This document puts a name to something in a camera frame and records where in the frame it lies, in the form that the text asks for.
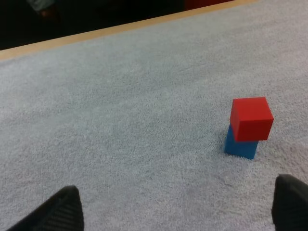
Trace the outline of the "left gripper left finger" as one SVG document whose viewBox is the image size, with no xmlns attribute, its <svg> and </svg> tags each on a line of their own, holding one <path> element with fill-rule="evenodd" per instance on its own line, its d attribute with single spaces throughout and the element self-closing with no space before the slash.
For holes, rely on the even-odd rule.
<svg viewBox="0 0 308 231">
<path fill-rule="evenodd" d="M 75 185 L 61 188 L 8 230 L 83 231 L 84 216 L 78 188 Z"/>
</svg>

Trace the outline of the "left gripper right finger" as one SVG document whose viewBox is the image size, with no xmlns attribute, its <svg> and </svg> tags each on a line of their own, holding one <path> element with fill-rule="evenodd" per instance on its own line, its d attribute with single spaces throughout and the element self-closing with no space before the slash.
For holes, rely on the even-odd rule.
<svg viewBox="0 0 308 231">
<path fill-rule="evenodd" d="M 272 220 L 277 231 L 308 229 L 308 185 L 290 174 L 275 181 Z"/>
</svg>

